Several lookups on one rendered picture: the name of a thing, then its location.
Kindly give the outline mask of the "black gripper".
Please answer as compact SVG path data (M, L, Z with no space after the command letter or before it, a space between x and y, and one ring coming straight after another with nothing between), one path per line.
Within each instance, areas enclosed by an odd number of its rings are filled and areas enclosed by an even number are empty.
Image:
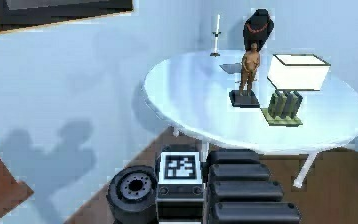
M106 195L114 224L156 224L156 188L150 166L131 166L116 174Z

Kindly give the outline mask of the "dark framed wall picture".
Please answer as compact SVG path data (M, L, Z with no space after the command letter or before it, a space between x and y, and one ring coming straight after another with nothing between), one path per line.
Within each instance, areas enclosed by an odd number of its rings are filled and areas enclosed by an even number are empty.
M0 0L0 34L133 9L133 0Z

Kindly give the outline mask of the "white candle on holder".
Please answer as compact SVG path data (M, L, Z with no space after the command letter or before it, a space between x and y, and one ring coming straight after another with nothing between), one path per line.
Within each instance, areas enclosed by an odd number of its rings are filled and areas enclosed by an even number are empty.
M216 17L216 28L215 31L213 32L214 34L214 46L213 46L213 51L210 53L210 56L213 57L218 57L220 56L219 52L218 52L218 39L219 39L219 35L220 35L220 14L217 14Z

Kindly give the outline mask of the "brown human figure statue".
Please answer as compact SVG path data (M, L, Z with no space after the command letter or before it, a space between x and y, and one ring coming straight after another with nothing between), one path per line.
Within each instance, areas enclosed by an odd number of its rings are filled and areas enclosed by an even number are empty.
M249 50L245 52L241 61L241 78L238 90L232 90L230 100L233 107L239 108L259 108L260 104L252 91L253 82L260 65L260 54L258 45L253 42Z

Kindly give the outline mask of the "white round table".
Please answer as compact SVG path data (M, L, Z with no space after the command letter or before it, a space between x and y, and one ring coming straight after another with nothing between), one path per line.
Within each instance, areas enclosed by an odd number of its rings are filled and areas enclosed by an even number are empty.
M231 105L235 77L221 66L242 56L239 50L222 50L218 57L198 51L166 59L146 75L146 103L175 130L206 144L265 155L305 154L307 160L293 182L300 188L318 153L358 136L358 93L330 75L321 90L303 94L301 126L270 126L260 109Z

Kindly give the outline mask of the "white shade green lamp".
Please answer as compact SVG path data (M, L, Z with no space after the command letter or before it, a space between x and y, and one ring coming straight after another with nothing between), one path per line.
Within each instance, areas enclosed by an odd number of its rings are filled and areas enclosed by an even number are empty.
M275 88L262 114L269 126L298 127L301 91L320 91L331 64L315 54L273 54L267 80Z

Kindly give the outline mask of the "grey flat square object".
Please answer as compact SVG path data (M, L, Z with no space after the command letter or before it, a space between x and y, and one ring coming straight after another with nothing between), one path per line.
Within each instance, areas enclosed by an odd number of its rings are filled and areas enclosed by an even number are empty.
M237 74L241 72L242 65L240 63L234 63L234 64L221 64L220 67L223 71L225 71L227 74Z

